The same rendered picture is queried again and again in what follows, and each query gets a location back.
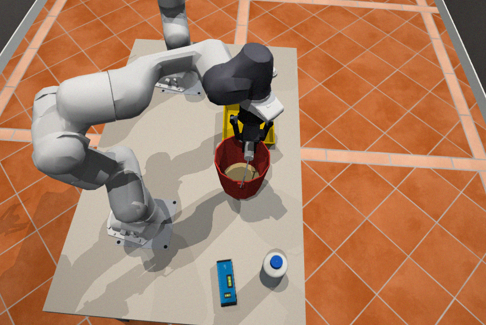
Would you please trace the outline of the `yellow square tray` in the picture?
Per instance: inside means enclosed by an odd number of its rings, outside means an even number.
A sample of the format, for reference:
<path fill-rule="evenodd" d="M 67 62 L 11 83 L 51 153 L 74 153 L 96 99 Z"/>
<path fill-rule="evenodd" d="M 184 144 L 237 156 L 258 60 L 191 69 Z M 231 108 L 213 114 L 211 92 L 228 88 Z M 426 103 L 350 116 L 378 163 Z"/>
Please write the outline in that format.
<path fill-rule="evenodd" d="M 239 104 L 224 105 L 223 106 L 223 128 L 222 128 L 222 141 L 228 137 L 234 135 L 233 126 L 230 124 L 230 115 L 236 116 L 239 113 Z M 260 129 L 263 129 L 265 122 L 260 125 Z M 238 120 L 239 132 L 242 132 L 243 124 Z M 271 147 L 275 144 L 274 136 L 274 120 L 273 126 L 269 129 L 265 141 L 263 141 L 267 147 Z"/>

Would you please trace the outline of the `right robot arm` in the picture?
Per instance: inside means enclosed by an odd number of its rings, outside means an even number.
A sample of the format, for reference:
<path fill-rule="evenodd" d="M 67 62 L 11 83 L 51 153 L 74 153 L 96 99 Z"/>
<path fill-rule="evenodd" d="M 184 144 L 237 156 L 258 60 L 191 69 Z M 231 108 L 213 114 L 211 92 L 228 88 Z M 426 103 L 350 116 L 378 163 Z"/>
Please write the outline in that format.
<path fill-rule="evenodd" d="M 209 101 L 216 105 L 239 104 L 265 123 L 284 111 L 271 90 L 269 48 L 247 43 L 232 58 L 227 45 L 215 39 L 142 56 L 120 69 L 67 79 L 35 95 L 31 125 L 35 167 L 85 190 L 105 184 L 110 236 L 144 246 L 162 232 L 166 216 L 145 187 L 132 149 L 114 146 L 101 152 L 89 147 L 86 132 L 92 125 L 139 116 L 162 77 L 188 70 L 197 73 Z"/>

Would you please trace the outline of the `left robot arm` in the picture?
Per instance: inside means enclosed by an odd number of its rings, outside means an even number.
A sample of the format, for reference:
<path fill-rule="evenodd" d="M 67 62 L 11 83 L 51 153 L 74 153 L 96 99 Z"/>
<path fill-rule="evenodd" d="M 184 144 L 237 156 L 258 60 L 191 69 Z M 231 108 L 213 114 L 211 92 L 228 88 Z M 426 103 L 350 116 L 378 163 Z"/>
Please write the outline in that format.
<path fill-rule="evenodd" d="M 190 32 L 185 0 L 157 0 L 167 50 L 190 46 Z M 173 9 L 173 10 L 172 10 Z M 188 70 L 161 78 L 155 87 L 183 93 L 198 81 L 196 72 Z"/>

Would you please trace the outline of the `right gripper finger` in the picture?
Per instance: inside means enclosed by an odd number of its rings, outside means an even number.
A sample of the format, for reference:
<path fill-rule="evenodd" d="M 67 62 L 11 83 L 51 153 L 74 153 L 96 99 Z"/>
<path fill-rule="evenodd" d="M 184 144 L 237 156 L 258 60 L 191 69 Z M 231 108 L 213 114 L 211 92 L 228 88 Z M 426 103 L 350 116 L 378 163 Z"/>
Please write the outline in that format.
<path fill-rule="evenodd" d="M 239 142 L 242 142 L 242 153 L 244 153 L 245 152 L 245 141 L 243 140 L 244 126 L 243 126 L 243 129 L 242 129 L 242 132 L 240 133 L 239 127 L 238 127 L 237 117 L 238 117 L 238 115 L 236 115 L 236 116 L 230 115 L 230 124 L 233 126 L 235 139 L 239 140 Z"/>
<path fill-rule="evenodd" d="M 268 123 L 265 123 L 264 128 L 263 128 L 263 129 L 265 129 L 265 137 L 264 137 L 264 138 L 259 138 L 259 141 L 258 141 L 258 142 L 254 142 L 254 153 L 256 153 L 256 146 L 257 146 L 257 144 L 259 144 L 259 143 L 260 143 L 260 141 L 265 141 L 266 136 L 267 136 L 267 134 L 268 134 L 268 132 L 269 132 L 269 129 L 270 129 L 272 126 L 273 126 L 273 120 L 272 120 L 272 121 L 270 121 L 270 122 L 268 122 Z"/>

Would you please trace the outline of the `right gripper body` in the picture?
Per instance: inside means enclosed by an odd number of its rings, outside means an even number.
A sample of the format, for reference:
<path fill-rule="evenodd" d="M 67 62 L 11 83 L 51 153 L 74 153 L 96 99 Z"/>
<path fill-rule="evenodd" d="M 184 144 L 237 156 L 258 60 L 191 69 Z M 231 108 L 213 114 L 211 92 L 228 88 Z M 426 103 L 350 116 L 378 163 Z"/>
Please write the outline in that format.
<path fill-rule="evenodd" d="M 245 121 L 247 122 L 258 122 L 258 124 L 264 123 L 262 119 L 254 115 L 253 113 L 246 111 L 245 109 L 241 108 L 239 105 L 239 113 L 237 119 L 242 123 L 245 124 Z"/>

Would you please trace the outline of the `blue spirit level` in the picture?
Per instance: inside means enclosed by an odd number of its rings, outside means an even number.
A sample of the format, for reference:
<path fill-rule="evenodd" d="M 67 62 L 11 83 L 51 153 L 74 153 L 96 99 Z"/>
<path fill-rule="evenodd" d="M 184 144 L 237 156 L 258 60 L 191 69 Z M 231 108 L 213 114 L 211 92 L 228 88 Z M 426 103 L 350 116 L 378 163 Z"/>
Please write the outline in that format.
<path fill-rule="evenodd" d="M 221 307 L 236 305 L 231 259 L 216 262 Z"/>

